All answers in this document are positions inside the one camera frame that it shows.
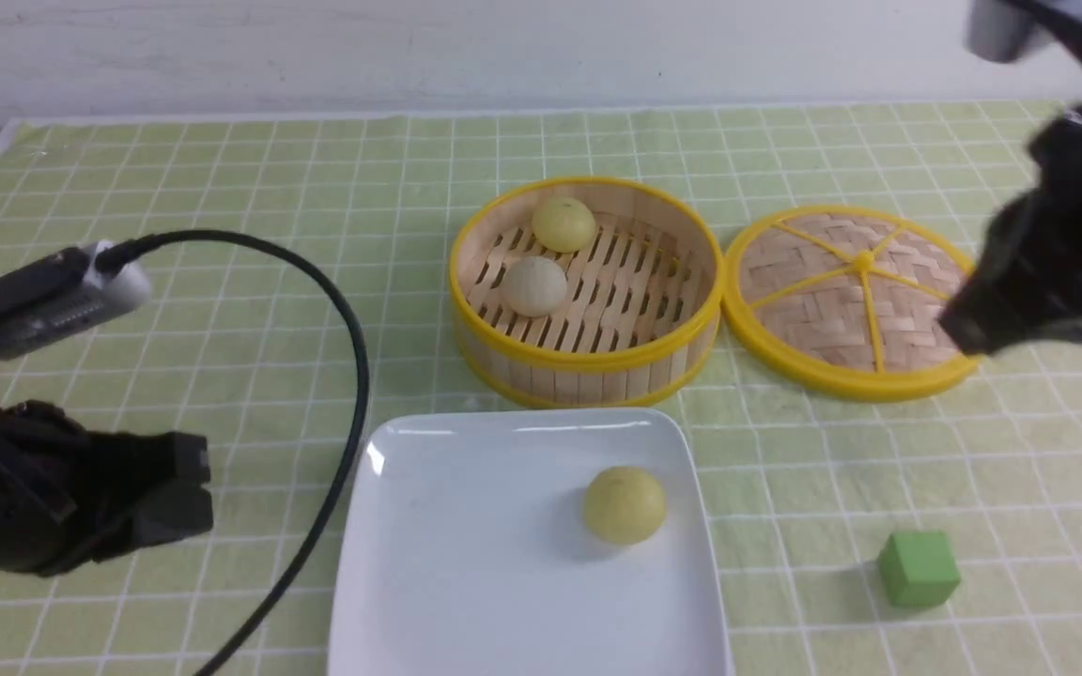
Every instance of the black cable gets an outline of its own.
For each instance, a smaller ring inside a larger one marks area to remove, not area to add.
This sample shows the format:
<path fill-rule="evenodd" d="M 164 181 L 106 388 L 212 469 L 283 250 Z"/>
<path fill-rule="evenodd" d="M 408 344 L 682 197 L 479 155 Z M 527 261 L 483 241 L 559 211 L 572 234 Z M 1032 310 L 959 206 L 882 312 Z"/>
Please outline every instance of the black cable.
<path fill-rule="evenodd" d="M 366 411 L 370 401 L 370 363 L 369 356 L 366 353 L 366 339 L 361 337 L 361 327 L 357 322 L 357 316 L 353 314 L 353 308 L 348 307 L 348 303 L 340 294 L 335 283 L 325 277 L 325 274 L 319 273 L 319 268 L 309 264 L 303 256 L 290 252 L 278 244 L 266 242 L 265 239 L 241 235 L 239 231 L 163 231 L 158 235 L 147 235 L 140 239 L 130 239 L 128 242 L 106 250 L 106 252 L 98 253 L 98 256 L 95 257 L 95 269 L 104 274 L 117 274 L 120 269 L 124 268 L 124 265 L 145 255 L 145 253 L 154 252 L 154 250 L 168 244 L 181 242 L 225 242 L 236 244 L 258 250 L 258 252 L 269 253 L 270 256 L 288 262 L 288 264 L 303 270 L 314 282 L 318 283 L 319 288 L 328 295 L 328 300 L 331 301 L 333 307 L 337 308 L 337 312 L 345 320 L 349 341 L 353 342 L 353 360 L 357 362 L 357 401 L 353 406 L 353 424 L 349 424 L 348 439 L 345 440 L 345 449 L 340 454 L 340 466 L 337 467 L 337 475 L 331 479 L 328 493 L 324 498 L 324 504 L 319 506 L 319 513 L 315 517 L 315 521 L 312 522 L 308 535 L 303 540 L 300 551 L 295 552 L 295 556 L 291 558 L 291 564 L 287 565 L 287 570 L 283 570 L 282 575 L 270 587 L 269 594 L 266 594 L 266 598 L 258 604 L 258 608 L 254 609 L 253 614 L 249 615 L 249 619 L 240 624 L 240 628 L 236 629 L 235 634 L 232 634 L 232 638 L 228 638 L 224 642 L 224 647 L 216 651 L 213 658 L 207 660 L 207 664 L 202 665 L 202 668 L 199 668 L 196 673 L 196 676 L 211 676 L 212 673 L 219 672 L 219 668 L 224 666 L 224 663 L 233 654 L 236 654 L 236 651 L 240 649 L 240 646 L 246 640 L 249 640 L 249 637 L 258 629 L 262 621 L 266 620 L 266 615 L 269 615 L 269 611 L 274 608 L 274 605 L 282 598 L 288 587 L 291 586 L 291 582 L 295 581 L 295 576 L 303 569 L 303 565 L 306 564 L 306 559 L 312 555 L 312 549 L 315 548 L 315 544 L 319 540 L 319 535 L 324 534 L 328 517 L 337 508 L 337 503 L 340 501 L 340 491 L 342 491 L 345 485 L 346 476 L 353 469 L 353 462 L 357 459 L 361 440 L 361 424 L 366 422 Z"/>

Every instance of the yellow bun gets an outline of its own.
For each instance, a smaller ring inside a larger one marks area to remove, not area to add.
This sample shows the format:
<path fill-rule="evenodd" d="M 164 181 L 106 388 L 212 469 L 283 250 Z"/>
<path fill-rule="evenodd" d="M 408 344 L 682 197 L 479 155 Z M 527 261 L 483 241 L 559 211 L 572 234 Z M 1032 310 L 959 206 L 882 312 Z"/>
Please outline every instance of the yellow bun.
<path fill-rule="evenodd" d="M 636 544 L 657 533 L 665 519 L 665 491 L 639 466 L 611 466 L 588 487 L 583 521 L 610 544 Z"/>
<path fill-rule="evenodd" d="M 595 214 L 573 197 L 551 197 L 532 211 L 532 235 L 545 249 L 575 253 L 595 239 Z"/>

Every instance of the white wall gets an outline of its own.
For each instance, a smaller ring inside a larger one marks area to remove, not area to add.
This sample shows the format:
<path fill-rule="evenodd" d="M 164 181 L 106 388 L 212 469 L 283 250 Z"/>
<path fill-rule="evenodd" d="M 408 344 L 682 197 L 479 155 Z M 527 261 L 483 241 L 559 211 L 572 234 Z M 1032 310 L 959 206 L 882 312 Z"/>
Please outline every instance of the white wall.
<path fill-rule="evenodd" d="M 0 0 L 0 119 L 1072 96 L 967 0 Z"/>

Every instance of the yellow spoke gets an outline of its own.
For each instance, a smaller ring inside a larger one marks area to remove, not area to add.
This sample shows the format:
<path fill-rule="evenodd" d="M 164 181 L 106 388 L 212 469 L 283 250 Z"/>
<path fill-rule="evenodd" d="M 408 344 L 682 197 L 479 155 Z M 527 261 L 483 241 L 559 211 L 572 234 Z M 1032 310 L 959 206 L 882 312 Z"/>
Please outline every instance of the yellow spoke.
<path fill-rule="evenodd" d="M 778 227 L 779 230 L 782 230 L 782 231 L 790 231 L 790 234 L 793 234 L 795 237 L 800 237 L 800 239 L 806 239 L 806 240 L 808 240 L 808 242 L 812 242 L 813 244 L 817 244 L 817 247 L 820 247 L 821 249 L 824 249 L 826 252 L 833 253 L 834 256 L 837 256 L 839 259 L 842 259 L 842 261 L 850 262 L 852 260 L 854 260 L 854 256 L 847 255 L 847 253 L 842 253 L 841 249 L 837 249 L 833 244 L 830 244 L 829 242 L 826 242 L 826 240 L 823 240 L 823 239 L 817 239 L 816 237 L 813 237 L 812 235 L 807 235 L 806 231 L 795 230 L 794 227 L 787 227 L 782 223 L 774 224 L 774 227 Z"/>
<path fill-rule="evenodd" d="M 875 248 L 871 250 L 871 253 L 875 253 L 876 256 L 880 255 L 880 252 L 883 252 L 885 247 L 893 243 L 893 239 L 897 239 L 897 237 L 899 237 L 908 228 L 902 225 L 897 226 L 896 230 L 893 230 L 893 234 L 884 237 L 879 241 L 879 244 L 875 244 Z"/>
<path fill-rule="evenodd" d="M 801 279 L 795 283 L 790 283 L 790 286 L 781 288 L 780 290 L 774 292 L 774 294 L 761 296 L 761 299 L 751 303 L 751 309 L 763 307 L 763 305 L 771 303 L 773 301 L 778 301 L 784 295 L 794 294 L 794 292 L 800 291 L 801 288 L 812 287 L 813 283 L 826 281 L 826 279 L 829 279 L 830 277 L 837 277 L 840 274 L 846 273 L 849 273 L 849 270 L 844 267 L 839 267 L 837 269 L 829 270 L 829 273 L 815 274 L 813 277 L 808 277 L 807 279 Z"/>
<path fill-rule="evenodd" d="M 872 267 L 871 268 L 871 273 L 879 275 L 879 277 L 884 277 L 884 278 L 890 279 L 890 281 L 898 281 L 898 282 L 902 283 L 902 286 L 915 288 L 915 290 L 918 290 L 918 291 L 924 291 L 924 292 L 926 292 L 926 294 L 933 295 L 935 299 L 941 299 L 944 301 L 949 301 L 950 300 L 950 294 L 946 294 L 945 291 L 939 291 L 939 290 L 936 290 L 936 288 L 926 287 L 926 286 L 924 286 L 924 283 L 920 283 L 919 281 L 911 281 L 911 279 L 909 279 L 907 277 L 901 277 L 901 275 L 898 275 L 898 274 L 895 274 L 895 273 L 887 273 L 886 269 L 880 269 L 878 267 Z"/>
<path fill-rule="evenodd" d="M 871 350 L 875 354 L 875 373 L 884 373 L 883 335 L 880 334 L 880 318 L 875 317 L 875 295 L 871 292 L 871 279 L 867 273 L 858 274 L 862 281 L 862 296 L 867 304 L 867 324 L 871 327 Z"/>

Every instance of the bamboo steamer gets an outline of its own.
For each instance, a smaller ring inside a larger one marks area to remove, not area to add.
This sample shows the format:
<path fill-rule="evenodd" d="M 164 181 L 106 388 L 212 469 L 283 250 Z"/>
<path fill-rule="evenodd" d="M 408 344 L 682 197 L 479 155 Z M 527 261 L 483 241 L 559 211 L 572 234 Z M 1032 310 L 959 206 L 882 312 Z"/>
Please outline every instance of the bamboo steamer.
<path fill-rule="evenodd" d="M 594 242 L 550 252 L 532 211 L 573 197 L 595 215 Z M 566 302 L 519 317 L 499 294 L 524 256 L 566 270 Z M 533 408 L 648 406 L 703 366 L 721 323 L 721 248 L 699 215 L 655 188 L 615 178 L 524 185 L 470 218 L 450 255 L 448 287 L 466 362 L 500 394 Z"/>

